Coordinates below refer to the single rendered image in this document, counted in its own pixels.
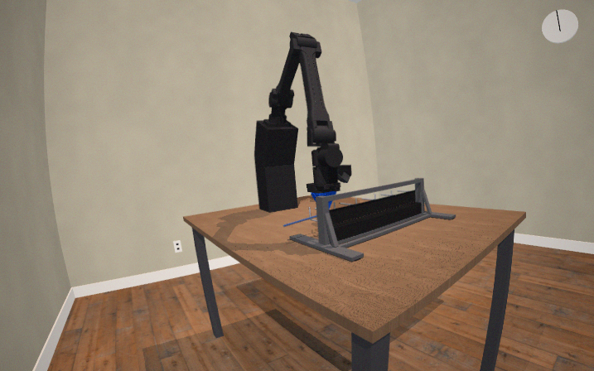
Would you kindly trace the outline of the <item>grey metal rack with black patch panel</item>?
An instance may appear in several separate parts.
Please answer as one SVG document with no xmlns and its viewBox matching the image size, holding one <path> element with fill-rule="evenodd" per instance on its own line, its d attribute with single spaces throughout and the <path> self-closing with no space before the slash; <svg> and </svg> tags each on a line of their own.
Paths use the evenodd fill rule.
<svg viewBox="0 0 594 371">
<path fill-rule="evenodd" d="M 415 190 L 397 190 L 404 192 L 397 195 L 392 195 L 391 190 L 391 196 L 377 200 L 374 194 L 374 199 L 362 198 L 362 200 L 369 201 L 359 204 L 357 204 L 357 198 L 355 198 L 355 205 L 340 203 L 341 205 L 348 206 L 336 208 L 336 204 L 334 203 L 334 209 L 329 210 L 328 201 L 340 200 L 411 184 L 415 184 Z M 424 203 L 427 211 L 424 210 Z M 297 234 L 292 236 L 292 240 L 337 257 L 347 259 L 351 262 L 360 260 L 364 254 L 348 249 L 347 247 L 349 246 L 379 237 L 380 235 L 387 234 L 396 229 L 401 229 L 402 227 L 414 224 L 428 217 L 443 219 L 455 219 L 456 217 L 455 214 L 444 214 L 431 211 L 426 191 L 424 190 L 423 178 L 415 178 L 415 180 L 411 181 L 402 181 L 336 195 L 316 196 L 315 210 L 317 220 L 310 220 L 317 222 L 319 239 L 311 238 L 303 234 Z"/>
</svg>

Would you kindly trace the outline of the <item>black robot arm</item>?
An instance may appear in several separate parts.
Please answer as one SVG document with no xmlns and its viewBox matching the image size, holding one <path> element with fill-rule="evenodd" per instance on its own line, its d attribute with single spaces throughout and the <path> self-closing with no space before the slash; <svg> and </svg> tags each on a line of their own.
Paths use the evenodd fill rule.
<svg viewBox="0 0 594 371">
<path fill-rule="evenodd" d="M 291 123 L 287 121 L 285 109 L 292 107 L 294 91 L 291 86 L 300 63 L 307 101 L 307 146 L 321 145 L 317 148 L 318 150 L 311 152 L 312 166 L 328 167 L 329 184 L 336 183 L 338 180 L 348 183 L 351 177 L 351 165 L 340 166 L 343 154 L 340 145 L 335 143 L 336 131 L 326 111 L 321 90 L 316 64 L 316 58 L 321 56 L 320 42 L 309 34 L 296 32 L 290 33 L 290 39 L 290 49 L 281 79 L 276 89 L 272 89 L 269 94 L 268 103 L 272 112 L 268 119 L 263 120 L 263 123 L 268 127 L 291 127 Z"/>
</svg>

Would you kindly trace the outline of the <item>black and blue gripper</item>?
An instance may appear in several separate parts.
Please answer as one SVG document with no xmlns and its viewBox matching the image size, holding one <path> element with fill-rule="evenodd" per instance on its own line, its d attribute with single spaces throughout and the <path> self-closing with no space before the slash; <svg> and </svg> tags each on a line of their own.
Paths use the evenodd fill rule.
<svg viewBox="0 0 594 371">
<path fill-rule="evenodd" d="M 340 182 L 329 184 L 328 167 L 319 166 L 312 169 L 314 183 L 307 184 L 307 192 L 311 192 L 315 201 L 316 196 L 335 195 L 337 191 L 340 191 Z"/>
</svg>

